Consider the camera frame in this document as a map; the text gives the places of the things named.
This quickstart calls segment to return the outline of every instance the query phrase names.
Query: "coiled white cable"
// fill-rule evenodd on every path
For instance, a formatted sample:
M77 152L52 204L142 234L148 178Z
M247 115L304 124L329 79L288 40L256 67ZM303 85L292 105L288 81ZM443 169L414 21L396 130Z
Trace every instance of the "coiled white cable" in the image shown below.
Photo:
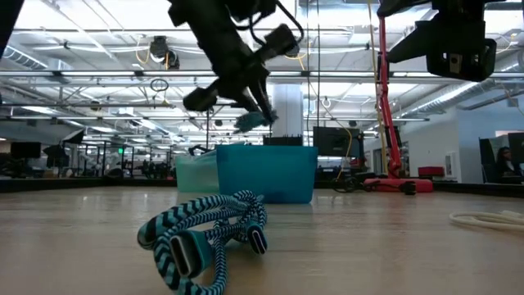
M500 214L474 211L455 212L449 214L449 219L458 225L524 231L524 215L513 211L502 211Z

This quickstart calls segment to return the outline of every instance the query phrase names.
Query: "white column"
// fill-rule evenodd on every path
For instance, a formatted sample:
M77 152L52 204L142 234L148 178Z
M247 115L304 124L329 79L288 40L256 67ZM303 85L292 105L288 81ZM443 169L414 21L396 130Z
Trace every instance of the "white column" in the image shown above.
M272 127L274 137L299 136L304 133L304 103L300 87L301 84L273 86L273 109L278 116Z

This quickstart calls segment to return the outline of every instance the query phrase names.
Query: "wooden table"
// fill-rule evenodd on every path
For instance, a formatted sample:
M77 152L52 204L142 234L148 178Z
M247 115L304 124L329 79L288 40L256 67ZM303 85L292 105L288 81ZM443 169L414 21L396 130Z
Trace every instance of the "wooden table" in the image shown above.
M1 294L170 294L136 233L190 197L116 187L0 194ZM269 252L229 244L227 294L524 294L524 234L448 221L452 211L524 212L522 199L322 190L311 205L267 208Z

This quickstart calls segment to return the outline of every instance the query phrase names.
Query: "blue plastic bin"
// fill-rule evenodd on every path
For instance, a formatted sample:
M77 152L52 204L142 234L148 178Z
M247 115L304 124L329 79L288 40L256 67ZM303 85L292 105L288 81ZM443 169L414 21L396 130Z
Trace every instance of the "blue plastic bin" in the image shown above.
M316 147L220 145L220 193L248 189L267 203L309 203L317 155Z
M181 193L219 193L216 152L202 156L176 156L177 186Z

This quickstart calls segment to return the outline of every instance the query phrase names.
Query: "red stand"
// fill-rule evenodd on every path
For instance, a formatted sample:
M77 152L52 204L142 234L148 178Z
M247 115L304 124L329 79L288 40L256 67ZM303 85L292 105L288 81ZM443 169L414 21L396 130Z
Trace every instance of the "red stand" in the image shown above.
M399 169L400 163L400 149L397 137L395 134L395 127L393 125L393 118L391 117L390 103L387 98L389 70L386 59L386 21L380 18L380 72L378 73L378 95L380 99L380 108L382 111L382 121L384 123L384 132L389 135L388 148L390 150L390 161L387 165L388 179L366 179L364 186L372 185L375 190L380 192L399 192L400 185L406 182L412 182L416 186L417 193L430 193L433 191L433 183L428 179L400 179Z

